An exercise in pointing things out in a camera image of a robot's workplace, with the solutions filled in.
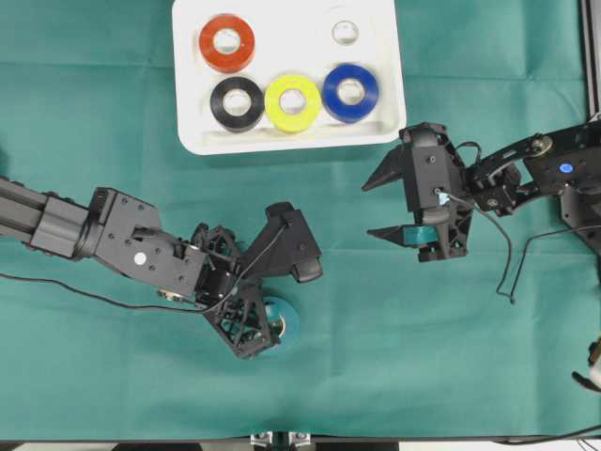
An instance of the wire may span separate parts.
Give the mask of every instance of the wire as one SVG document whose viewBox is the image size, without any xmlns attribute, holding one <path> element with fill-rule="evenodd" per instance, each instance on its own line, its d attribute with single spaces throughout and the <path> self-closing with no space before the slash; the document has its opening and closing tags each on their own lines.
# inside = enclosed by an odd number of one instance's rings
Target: wire
<svg viewBox="0 0 601 451">
<path fill-rule="evenodd" d="M 543 238 L 553 237 L 556 235 L 562 235 L 564 233 L 583 232 L 585 230 L 592 230 L 595 228 L 601 228 L 601 225 L 586 225 L 583 227 L 565 228 L 563 230 L 555 230 L 554 232 L 542 233 L 540 235 L 534 235 L 533 237 L 528 238 L 528 240 L 526 241 L 526 245 L 524 246 L 524 250 L 522 251 L 522 257 L 519 260 L 519 266 L 517 267 L 517 274 L 516 274 L 516 278 L 514 279 L 514 284 L 511 287 L 511 293 L 510 293 L 511 297 L 513 298 L 514 294 L 516 292 L 517 283 L 519 282 L 519 278 L 522 274 L 522 269 L 524 267 L 524 262 L 526 261 L 526 256 L 528 255 L 528 248 L 530 247 L 530 245 L 532 244 L 533 241 L 541 240 Z"/>
<path fill-rule="evenodd" d="M 582 439 L 582 441 L 584 443 L 586 443 L 586 445 L 591 448 L 593 451 L 599 451 L 597 448 L 595 448 L 594 446 L 592 446 L 590 443 L 588 443 L 586 440 Z"/>
<path fill-rule="evenodd" d="M 512 445 L 512 446 L 548 443 L 548 442 L 555 442 L 555 441 L 564 440 L 564 439 L 573 439 L 575 437 L 579 437 L 583 434 L 588 434 L 589 432 L 594 432 L 599 429 L 601 429 L 601 425 L 591 426 L 590 428 L 585 428 L 585 429 L 581 429 L 581 430 L 575 430 L 574 432 L 569 432 L 569 433 L 563 434 L 563 435 L 553 435 L 551 437 L 545 437 L 544 439 L 524 440 L 521 442 L 506 441 L 506 442 L 497 442 L 497 443 L 498 444 L 508 444 L 508 445 Z"/>
<path fill-rule="evenodd" d="M 219 306 L 223 305 L 230 298 L 230 296 L 234 293 L 234 291 L 236 290 L 236 288 L 237 288 L 239 282 L 242 280 L 242 278 L 268 252 L 268 250 L 271 249 L 271 247 L 273 247 L 273 245 L 275 245 L 275 243 L 279 240 L 280 236 L 282 236 L 282 233 L 284 233 L 284 230 L 285 230 L 285 225 L 283 225 L 280 228 L 280 230 L 278 230 L 278 233 L 275 235 L 273 240 L 270 241 L 270 243 L 267 245 L 267 247 L 265 249 L 263 249 L 259 253 L 259 255 L 253 259 L 253 261 L 251 261 L 251 263 L 246 267 L 246 269 L 243 272 L 240 273 L 240 275 L 238 276 L 238 279 L 236 279 L 236 282 L 234 283 L 232 288 L 229 290 L 227 295 L 225 295 L 225 297 L 222 300 L 220 300 L 218 303 L 216 303 L 212 307 L 205 308 L 203 310 L 198 310 L 198 309 L 191 310 L 191 309 L 187 309 L 187 308 L 168 307 L 165 305 L 131 305 L 128 303 L 120 303 L 119 301 L 114 301 L 112 299 L 106 298 L 104 296 L 100 296 L 98 294 L 94 294 L 94 293 L 90 293 L 88 291 L 83 291 L 82 289 L 74 288 L 70 285 L 67 285 L 64 282 L 61 282 L 60 280 L 54 280 L 54 279 L 40 279 L 40 278 L 36 278 L 36 277 L 20 277 L 17 275 L 5 274 L 2 272 L 0 272 L 0 278 L 4 278 L 4 279 L 8 279 L 8 280 L 15 280 L 18 282 L 28 282 L 28 283 L 33 283 L 33 284 L 58 285 L 59 287 L 62 287 L 64 289 L 66 289 L 67 291 L 71 291 L 75 294 L 79 294 L 80 296 L 84 296 L 84 297 L 90 298 L 90 299 L 95 299 L 97 301 L 102 301 L 102 302 L 108 303 L 112 306 L 121 307 L 121 308 L 125 308 L 128 310 L 144 310 L 144 311 L 160 310 L 160 311 L 164 311 L 164 312 L 204 315 L 212 310 L 215 310 Z M 195 303 L 193 303 L 192 301 L 188 301 L 188 300 L 182 300 L 182 301 L 184 303 L 189 303 L 189 304 L 195 305 Z"/>
<path fill-rule="evenodd" d="M 246 269 L 244 271 L 242 271 L 238 278 L 236 279 L 236 282 L 234 282 L 234 285 L 230 288 L 230 290 L 227 292 L 227 294 L 223 297 L 223 299 L 221 299 L 218 303 L 216 303 L 215 305 L 206 308 L 204 310 L 202 310 L 202 313 L 208 313 L 208 312 L 212 312 L 214 310 L 217 310 L 218 308 L 220 308 L 224 303 L 227 302 L 227 300 L 232 296 L 232 294 L 234 294 L 234 291 L 236 291 L 236 288 L 238 287 L 238 284 L 240 283 L 240 281 L 244 278 L 244 276 L 246 274 L 248 274 L 248 272 L 253 268 L 253 266 L 275 245 L 275 243 L 280 239 L 280 237 L 282 236 L 282 234 L 284 233 L 285 230 L 285 225 L 282 225 L 280 227 L 280 229 L 278 230 L 278 233 L 275 234 L 275 237 L 273 237 L 273 239 L 270 241 L 270 243 L 265 247 L 265 249 L 263 249 L 258 256 L 256 256 L 253 261 L 251 261 L 249 263 L 249 265 L 246 267 Z"/>
<path fill-rule="evenodd" d="M 190 314 L 200 314 L 203 313 L 201 310 L 189 310 L 186 308 L 175 308 L 175 307 L 167 307 L 163 305 L 131 305 L 128 303 L 120 303 L 118 301 L 113 301 L 112 299 L 105 298 L 104 296 L 99 296 L 98 294 L 89 293 L 87 291 L 83 291 L 82 289 L 74 288 L 67 285 L 64 282 L 53 279 L 38 279 L 35 277 L 19 277 L 16 275 L 4 274 L 0 272 L 0 277 L 9 280 L 16 280 L 19 282 L 29 282 L 33 284 L 51 284 L 58 285 L 68 291 L 71 291 L 75 294 L 79 294 L 81 296 L 85 296 L 86 298 L 96 299 L 97 301 L 103 301 L 104 303 L 109 303 L 115 307 L 127 308 L 128 310 L 162 310 L 166 312 L 177 312 L 177 313 L 190 313 Z"/>
<path fill-rule="evenodd" d="M 461 148 L 476 148 L 476 164 L 480 164 L 480 161 L 482 160 L 482 147 L 478 143 L 475 141 L 466 141 L 457 146 L 455 150 L 460 150 Z"/>
<path fill-rule="evenodd" d="M 459 197 L 455 197 L 452 194 L 448 194 L 448 193 L 441 193 L 441 194 L 446 194 L 449 196 L 449 198 L 451 200 L 464 206 L 466 209 L 474 210 L 474 211 L 480 213 L 481 215 L 483 215 L 488 221 L 490 221 L 500 231 L 502 236 L 505 238 L 505 240 L 507 241 L 507 259 L 505 261 L 505 268 L 503 269 L 501 280 L 500 280 L 499 284 L 497 285 L 496 293 L 499 296 L 509 298 L 509 301 L 511 303 L 516 303 L 513 293 L 507 293 L 505 291 L 501 291 L 501 288 L 503 287 L 503 285 L 505 284 L 505 281 L 507 280 L 507 274 L 509 273 L 509 268 L 511 267 L 511 259 L 512 259 L 512 254 L 513 254 L 513 247 L 514 247 L 511 242 L 511 238 L 509 237 L 509 234 L 505 231 L 505 229 L 502 227 L 502 225 L 499 223 L 499 221 L 497 221 L 495 218 L 493 218 L 490 214 L 486 213 L 485 211 L 480 210 L 480 208 L 478 208 L 476 205 L 472 205 L 470 202 L 466 202 L 465 200 L 460 199 Z"/>
</svg>

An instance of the white tray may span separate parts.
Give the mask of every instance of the white tray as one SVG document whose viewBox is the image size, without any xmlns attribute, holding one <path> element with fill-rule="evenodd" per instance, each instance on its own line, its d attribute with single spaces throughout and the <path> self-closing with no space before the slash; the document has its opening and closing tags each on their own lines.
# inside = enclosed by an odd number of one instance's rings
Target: white tray
<svg viewBox="0 0 601 451">
<path fill-rule="evenodd" d="M 223 13 L 246 21 L 256 42 L 251 64 L 230 75 L 211 69 L 198 49 L 203 26 Z M 332 29 L 341 21 L 358 26 L 354 44 L 333 39 Z M 388 143 L 407 125 L 394 0 L 176 0 L 173 33 L 179 140 L 197 155 Z M 265 91 L 279 75 L 300 73 L 321 89 L 342 63 L 366 67 L 378 79 L 378 105 L 356 124 L 338 122 L 322 109 L 306 132 L 280 132 L 263 116 L 249 132 L 231 133 L 210 111 L 213 88 L 230 76 L 250 78 Z"/>
</svg>

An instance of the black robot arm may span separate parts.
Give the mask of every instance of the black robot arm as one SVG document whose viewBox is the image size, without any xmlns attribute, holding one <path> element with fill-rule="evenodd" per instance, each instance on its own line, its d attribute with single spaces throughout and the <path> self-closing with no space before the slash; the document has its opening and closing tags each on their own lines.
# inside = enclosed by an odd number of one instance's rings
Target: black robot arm
<svg viewBox="0 0 601 451">
<path fill-rule="evenodd" d="M 420 261 L 466 255 L 472 211 L 468 206 L 504 216 L 534 199 L 558 196 L 562 219 L 571 228 L 601 226 L 599 121 L 536 134 L 469 167 L 444 126 L 421 124 L 402 131 L 401 139 L 403 145 L 387 155 L 363 189 L 402 178 L 415 224 L 369 233 L 419 249 Z M 531 181 L 522 183 L 518 162 L 524 163 Z M 577 233 L 601 255 L 601 234 L 590 229 Z"/>
<path fill-rule="evenodd" d="M 70 260 L 91 257 L 177 302 L 193 303 L 240 358 L 279 343 L 267 323 L 262 279 L 291 274 L 310 282 L 321 255 L 300 210 L 267 208 L 268 223 L 242 251 L 234 234 L 201 224 L 185 241 L 162 230 L 158 210 L 111 188 L 88 208 L 0 179 L 0 235 Z"/>
</svg>

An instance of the green tablecloth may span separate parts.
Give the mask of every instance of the green tablecloth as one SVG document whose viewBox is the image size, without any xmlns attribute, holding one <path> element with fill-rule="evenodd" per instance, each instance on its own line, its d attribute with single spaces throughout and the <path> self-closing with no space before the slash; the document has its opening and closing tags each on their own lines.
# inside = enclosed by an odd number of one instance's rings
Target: green tablecloth
<svg viewBox="0 0 601 451">
<path fill-rule="evenodd" d="M 445 123 L 456 142 L 491 152 L 585 120 L 576 0 L 396 4 L 411 123 Z M 599 398 L 570 379 L 599 326 L 583 244 L 535 245 L 512 307 L 494 295 L 504 243 L 481 218 L 469 257 L 449 262 L 420 265 L 365 235 L 412 222 L 398 185 L 360 191 L 391 146 L 193 156 L 177 140 L 170 8 L 0 1 L 2 172 L 84 205 L 96 186 L 116 187 L 157 205 L 165 229 L 184 237 L 202 220 L 251 240 L 265 206 L 292 200 L 325 276 L 268 286 L 300 312 L 301 341 L 242 362 L 203 319 L 0 282 L 0 439 L 519 435 L 599 422 Z M 557 202 L 503 223 L 521 246 L 560 226 Z M 0 243 L 2 272 L 155 300 L 94 261 Z"/>
</svg>

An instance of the metal frame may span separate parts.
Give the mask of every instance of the metal frame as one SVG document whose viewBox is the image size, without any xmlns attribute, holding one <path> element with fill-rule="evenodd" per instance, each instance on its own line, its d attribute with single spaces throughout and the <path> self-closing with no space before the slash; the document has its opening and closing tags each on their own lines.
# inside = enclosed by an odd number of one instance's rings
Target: metal frame
<svg viewBox="0 0 601 451">
<path fill-rule="evenodd" d="M 552 435 L 483 435 L 471 437 L 335 437 L 330 435 L 311 435 L 311 443 L 436 443 L 436 442 L 507 442 L 507 441 L 527 441 L 551 439 Z M 598 440 L 601 435 L 582 435 L 564 439 L 572 440 Z M 247 443 L 251 444 L 251 436 L 232 437 L 229 439 L 190 439 L 190 440 L 0 440 L 0 446 L 5 444 L 26 444 L 26 443 Z"/>
<path fill-rule="evenodd" d="M 601 86 L 598 76 L 601 73 L 601 2 L 580 0 L 582 20 L 582 44 L 586 66 L 587 94 L 590 117 L 597 118 L 601 112 Z"/>
</svg>

